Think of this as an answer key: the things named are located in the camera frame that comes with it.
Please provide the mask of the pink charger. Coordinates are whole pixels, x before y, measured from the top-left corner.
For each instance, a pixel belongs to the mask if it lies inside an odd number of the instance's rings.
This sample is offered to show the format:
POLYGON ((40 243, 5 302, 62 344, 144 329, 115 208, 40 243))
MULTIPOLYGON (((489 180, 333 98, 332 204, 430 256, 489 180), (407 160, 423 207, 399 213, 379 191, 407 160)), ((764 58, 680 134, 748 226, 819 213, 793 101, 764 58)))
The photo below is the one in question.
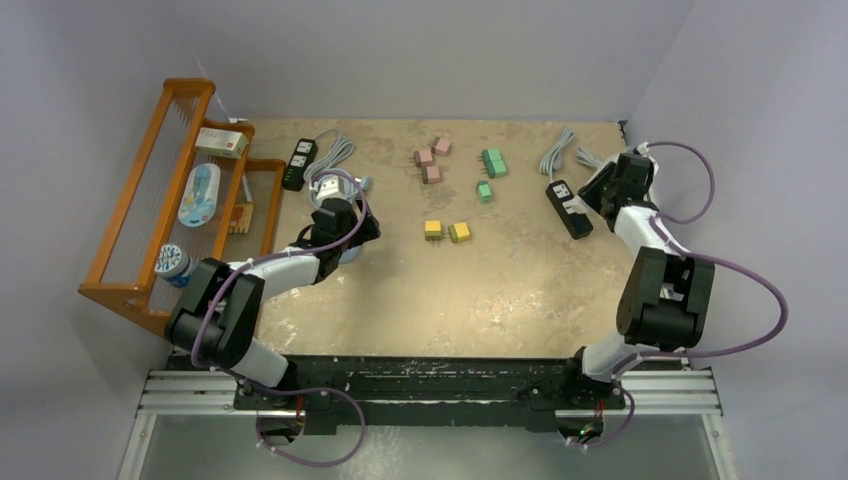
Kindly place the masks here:
POLYGON ((442 181, 441 170, 438 165, 428 165, 421 169, 422 183, 425 185, 436 184, 442 181))
POLYGON ((429 149, 416 150, 413 153, 413 163, 416 167, 427 167, 435 164, 433 153, 429 149))

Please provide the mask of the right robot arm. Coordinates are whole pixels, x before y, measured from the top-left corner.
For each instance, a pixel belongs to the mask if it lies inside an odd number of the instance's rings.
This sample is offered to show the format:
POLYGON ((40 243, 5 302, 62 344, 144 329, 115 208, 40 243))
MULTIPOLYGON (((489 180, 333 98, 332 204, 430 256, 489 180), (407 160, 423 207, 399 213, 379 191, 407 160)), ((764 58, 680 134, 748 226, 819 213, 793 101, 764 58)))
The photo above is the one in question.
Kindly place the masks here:
POLYGON ((654 160, 625 151, 608 160, 579 190, 627 246, 633 264, 618 302, 615 329, 581 348, 581 369, 564 376, 561 392, 576 407, 596 399, 649 354, 675 353, 702 338, 715 266, 694 258, 672 237, 650 200, 654 160))

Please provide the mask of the white power strip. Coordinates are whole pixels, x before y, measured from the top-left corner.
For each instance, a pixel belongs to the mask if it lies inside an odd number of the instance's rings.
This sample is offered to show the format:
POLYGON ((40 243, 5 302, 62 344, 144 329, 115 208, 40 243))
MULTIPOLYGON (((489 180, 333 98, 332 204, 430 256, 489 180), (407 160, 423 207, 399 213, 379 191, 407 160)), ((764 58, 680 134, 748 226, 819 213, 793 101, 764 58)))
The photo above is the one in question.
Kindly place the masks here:
POLYGON ((615 162, 606 162, 593 174, 593 176, 584 185, 584 187, 582 188, 582 195, 600 195, 609 184, 610 179, 612 178, 612 175, 614 173, 615 167, 615 162))

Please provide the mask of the yellow charger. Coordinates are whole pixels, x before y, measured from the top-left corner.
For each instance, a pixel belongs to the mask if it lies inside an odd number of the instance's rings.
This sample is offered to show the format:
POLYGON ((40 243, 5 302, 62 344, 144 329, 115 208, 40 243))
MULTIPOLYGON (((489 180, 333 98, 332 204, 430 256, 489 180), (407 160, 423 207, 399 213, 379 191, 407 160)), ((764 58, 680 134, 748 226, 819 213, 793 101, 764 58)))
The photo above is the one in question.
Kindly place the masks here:
POLYGON ((470 227, 466 222, 451 224, 448 227, 448 234, 453 243, 466 242, 472 237, 470 227))

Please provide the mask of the pink usb charger plug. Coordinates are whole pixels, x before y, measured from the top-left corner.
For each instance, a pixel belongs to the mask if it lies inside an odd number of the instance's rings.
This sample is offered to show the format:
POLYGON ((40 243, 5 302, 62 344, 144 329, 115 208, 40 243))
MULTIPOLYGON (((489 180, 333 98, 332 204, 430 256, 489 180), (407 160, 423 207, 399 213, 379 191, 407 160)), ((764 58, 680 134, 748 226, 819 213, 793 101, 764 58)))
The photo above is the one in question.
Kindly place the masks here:
POLYGON ((436 137, 431 143, 431 151, 436 156, 448 156, 452 151, 453 143, 446 137, 436 137))

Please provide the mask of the green usb charger plug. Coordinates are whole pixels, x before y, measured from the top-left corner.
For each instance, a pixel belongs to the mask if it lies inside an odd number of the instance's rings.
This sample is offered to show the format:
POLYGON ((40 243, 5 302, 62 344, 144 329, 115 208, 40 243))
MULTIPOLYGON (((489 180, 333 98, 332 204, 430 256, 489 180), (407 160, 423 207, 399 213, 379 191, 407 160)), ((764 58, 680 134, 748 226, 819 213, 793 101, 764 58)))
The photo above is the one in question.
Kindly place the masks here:
POLYGON ((488 148, 481 151, 481 159, 485 164, 494 164, 503 161, 502 154, 497 148, 488 148))

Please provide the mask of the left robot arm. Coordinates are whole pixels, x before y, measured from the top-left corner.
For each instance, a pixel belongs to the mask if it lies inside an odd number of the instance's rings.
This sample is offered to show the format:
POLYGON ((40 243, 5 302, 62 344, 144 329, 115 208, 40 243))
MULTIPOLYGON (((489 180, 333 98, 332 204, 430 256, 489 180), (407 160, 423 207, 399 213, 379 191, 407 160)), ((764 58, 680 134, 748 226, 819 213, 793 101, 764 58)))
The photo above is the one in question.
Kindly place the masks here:
POLYGON ((264 303, 324 281, 345 252, 380 236, 363 199, 325 199, 311 217, 311 225, 280 252, 244 262, 200 261, 164 328, 165 339, 189 352, 194 366, 229 370, 260 384, 260 397, 275 409, 295 402, 298 382, 295 366, 254 336, 264 303))

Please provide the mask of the yellow usb charger plug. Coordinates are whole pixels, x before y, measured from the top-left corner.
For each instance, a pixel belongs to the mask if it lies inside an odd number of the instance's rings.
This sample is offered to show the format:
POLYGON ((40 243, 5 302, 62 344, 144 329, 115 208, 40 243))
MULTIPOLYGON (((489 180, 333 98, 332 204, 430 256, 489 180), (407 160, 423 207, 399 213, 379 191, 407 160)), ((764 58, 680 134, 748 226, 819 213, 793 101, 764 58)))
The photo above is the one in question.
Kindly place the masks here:
POLYGON ((424 222, 424 238, 426 241, 439 241, 443 238, 443 225, 439 220, 424 222))

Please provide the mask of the round blue power socket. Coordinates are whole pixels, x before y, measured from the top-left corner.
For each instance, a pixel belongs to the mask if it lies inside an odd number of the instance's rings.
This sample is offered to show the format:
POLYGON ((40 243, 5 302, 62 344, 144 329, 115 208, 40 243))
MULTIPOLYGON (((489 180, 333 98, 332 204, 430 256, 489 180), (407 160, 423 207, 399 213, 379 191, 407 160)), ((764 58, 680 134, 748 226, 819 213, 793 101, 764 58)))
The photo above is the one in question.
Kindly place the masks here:
POLYGON ((356 246, 346 250, 340 257, 340 264, 347 264, 352 262, 360 253, 362 246, 356 246))

